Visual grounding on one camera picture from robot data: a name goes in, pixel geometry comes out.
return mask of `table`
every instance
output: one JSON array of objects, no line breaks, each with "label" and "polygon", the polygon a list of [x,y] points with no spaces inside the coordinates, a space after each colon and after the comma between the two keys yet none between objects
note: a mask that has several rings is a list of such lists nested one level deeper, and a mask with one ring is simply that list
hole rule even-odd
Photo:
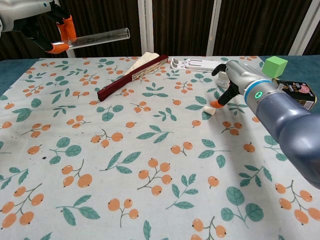
[{"label": "table", "polygon": [[319,238],[320,191],[243,97],[203,113],[216,76],[166,63],[99,102],[137,59],[40,59],[4,93],[1,239]]}]

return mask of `dark brown curtain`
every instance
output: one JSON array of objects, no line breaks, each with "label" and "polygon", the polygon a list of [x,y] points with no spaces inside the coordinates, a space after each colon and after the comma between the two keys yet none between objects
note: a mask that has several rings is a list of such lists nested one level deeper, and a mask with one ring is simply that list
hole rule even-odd
[{"label": "dark brown curtain", "polygon": [[152,0],[154,51],[205,56],[214,0]]},{"label": "dark brown curtain", "polygon": [[79,57],[141,56],[137,0],[61,0],[72,15],[77,36],[129,28],[130,39],[75,49]]},{"label": "dark brown curtain", "polygon": [[312,0],[223,0],[213,55],[287,55]]},{"label": "dark brown curtain", "polygon": [[[44,36],[51,42],[60,41],[56,24],[45,15],[39,16],[39,26]],[[65,52],[49,54],[42,51],[32,40],[21,32],[3,32],[0,38],[0,61],[7,59],[66,58]]]},{"label": "dark brown curtain", "polygon": [[320,22],[306,46],[303,55],[320,55]]}]

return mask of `white plastic object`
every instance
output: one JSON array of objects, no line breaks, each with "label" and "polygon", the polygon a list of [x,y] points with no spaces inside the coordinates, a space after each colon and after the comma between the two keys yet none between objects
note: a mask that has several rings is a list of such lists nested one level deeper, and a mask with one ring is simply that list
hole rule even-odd
[{"label": "white plastic object", "polygon": [[218,73],[218,81],[216,82],[216,84],[224,89],[229,88],[230,85],[230,79],[228,77],[228,75],[224,72],[224,71],[220,71]]},{"label": "white plastic object", "polygon": [[203,111],[207,114],[214,115],[216,113],[216,109],[211,106],[204,106]]},{"label": "white plastic object", "polygon": [[159,54],[152,52],[145,52],[130,68],[124,75],[131,73],[133,70],[139,68],[140,66],[150,62],[153,59],[159,57]]},{"label": "white plastic object", "polygon": [[126,27],[126,28],[121,28],[117,30],[87,35],[87,36],[80,36],[76,38],[75,42],[59,41],[59,42],[54,42],[52,44],[59,45],[59,44],[65,43],[69,45],[69,49],[78,49],[78,48],[89,47],[89,46],[98,45],[98,44],[105,44],[105,43],[110,43],[110,42],[115,42],[120,40],[126,40],[129,38],[130,38],[130,31]]},{"label": "white plastic object", "polygon": [[213,61],[202,59],[187,58],[184,61],[179,61],[176,58],[171,60],[171,68],[176,70],[190,70],[190,71],[213,71],[218,65],[225,64],[225,61]]}]

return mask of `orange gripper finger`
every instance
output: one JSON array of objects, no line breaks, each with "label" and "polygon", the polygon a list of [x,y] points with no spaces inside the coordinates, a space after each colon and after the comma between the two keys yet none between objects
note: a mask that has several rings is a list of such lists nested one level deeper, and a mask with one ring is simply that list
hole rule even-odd
[{"label": "orange gripper finger", "polygon": [[77,36],[76,36],[76,30],[75,30],[75,25],[74,22],[72,20],[72,16],[70,15],[69,18],[67,19],[63,19],[64,25],[65,25],[65,30],[66,33],[70,39],[71,42],[74,42],[77,40]]},{"label": "orange gripper finger", "polygon": [[65,43],[69,41],[69,36],[66,30],[66,25],[65,24],[57,24],[59,30],[60,30],[60,36],[61,40]]},{"label": "orange gripper finger", "polygon": [[51,51],[47,51],[49,54],[60,54],[69,49],[69,45],[65,43],[52,45],[53,49]]},{"label": "orange gripper finger", "polygon": [[217,100],[210,102],[210,105],[215,109],[219,109],[223,107],[223,105],[219,104]]}]

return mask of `cardboard box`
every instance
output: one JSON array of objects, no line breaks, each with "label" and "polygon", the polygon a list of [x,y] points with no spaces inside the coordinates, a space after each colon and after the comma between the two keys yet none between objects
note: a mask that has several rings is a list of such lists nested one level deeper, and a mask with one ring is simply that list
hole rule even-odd
[{"label": "cardboard box", "polygon": [[316,104],[317,96],[305,82],[283,81],[277,78],[272,80],[279,90],[286,92],[308,111]]}]

